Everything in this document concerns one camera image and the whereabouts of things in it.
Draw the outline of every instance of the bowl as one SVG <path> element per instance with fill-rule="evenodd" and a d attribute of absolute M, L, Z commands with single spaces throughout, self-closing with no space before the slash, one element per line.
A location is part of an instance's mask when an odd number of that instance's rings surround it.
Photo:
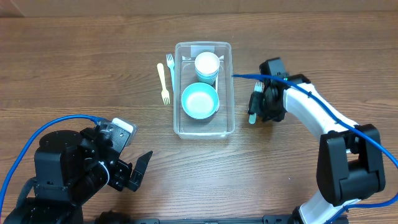
<path fill-rule="evenodd" d="M 220 103 L 216 90 L 206 83 L 193 83 L 181 96 L 183 110 L 194 119 L 206 119 L 213 115 Z"/>

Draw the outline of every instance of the wooden table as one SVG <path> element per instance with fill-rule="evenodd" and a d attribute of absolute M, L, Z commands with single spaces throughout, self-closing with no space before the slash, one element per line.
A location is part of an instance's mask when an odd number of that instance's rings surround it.
<path fill-rule="evenodd" d="M 86 219 L 108 210 L 161 219 L 289 214 L 317 190 L 318 143 L 304 125 L 291 114 L 280 123 L 248 124 L 254 82 L 235 79 L 230 139 L 183 141 L 173 131 L 173 106 L 160 97 L 156 64 L 175 44 L 192 40 L 229 42 L 235 73 L 258 72 L 260 63 L 280 56 L 347 117 L 375 125 L 398 156 L 397 24 L 395 12 L 0 19 L 0 180 L 51 119 L 118 116 L 140 128 L 121 159 L 154 155 L 136 193 L 105 187 L 84 205 Z M 46 133 L 92 125 L 67 121 Z M 35 175 L 37 147 L 36 141 L 11 180 L 3 217 Z M 397 171 L 384 162 L 386 189 L 367 203 L 397 192 Z M 353 210 L 349 219 L 394 223 L 397 209 Z"/>

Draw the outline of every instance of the white paper cup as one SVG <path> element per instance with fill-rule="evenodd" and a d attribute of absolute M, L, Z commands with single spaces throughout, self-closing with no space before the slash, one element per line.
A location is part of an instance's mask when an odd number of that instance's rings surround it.
<path fill-rule="evenodd" d="M 200 82 L 204 82 L 209 85 L 214 84 L 219 69 L 220 60 L 217 55 L 211 52 L 203 52 L 195 59 L 195 70 Z"/>

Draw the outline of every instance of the plastic container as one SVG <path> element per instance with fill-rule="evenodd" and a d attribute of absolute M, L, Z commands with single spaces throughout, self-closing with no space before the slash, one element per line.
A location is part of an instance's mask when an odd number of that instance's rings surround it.
<path fill-rule="evenodd" d="M 218 71 L 218 111 L 207 119 L 193 119 L 181 104 L 187 86 L 198 82 L 195 59 L 212 52 L 220 59 Z M 174 131 L 182 139 L 225 139 L 235 130 L 232 50 L 226 42 L 182 42 L 175 46 Z"/>

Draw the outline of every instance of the plastic fork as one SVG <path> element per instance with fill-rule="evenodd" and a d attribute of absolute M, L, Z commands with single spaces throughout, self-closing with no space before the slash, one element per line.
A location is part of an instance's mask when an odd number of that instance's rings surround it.
<path fill-rule="evenodd" d="M 157 72 L 159 73 L 160 82 L 162 83 L 162 99 L 164 105 L 170 104 L 170 95 L 169 91 L 166 89 L 166 82 L 164 79 L 164 67 L 162 63 L 157 64 Z"/>
<path fill-rule="evenodd" d="M 166 62 L 167 66 L 170 69 L 170 74 L 172 76 L 172 86 L 173 86 L 173 92 L 174 92 L 174 59 L 172 54 L 167 54 L 166 55 Z"/>
<path fill-rule="evenodd" d="M 256 92 L 262 92 L 262 82 L 256 82 L 256 84 L 254 85 L 254 91 Z M 256 118 L 257 118 L 257 114 L 250 114 L 249 115 L 249 123 L 250 124 L 254 124 L 256 122 Z"/>

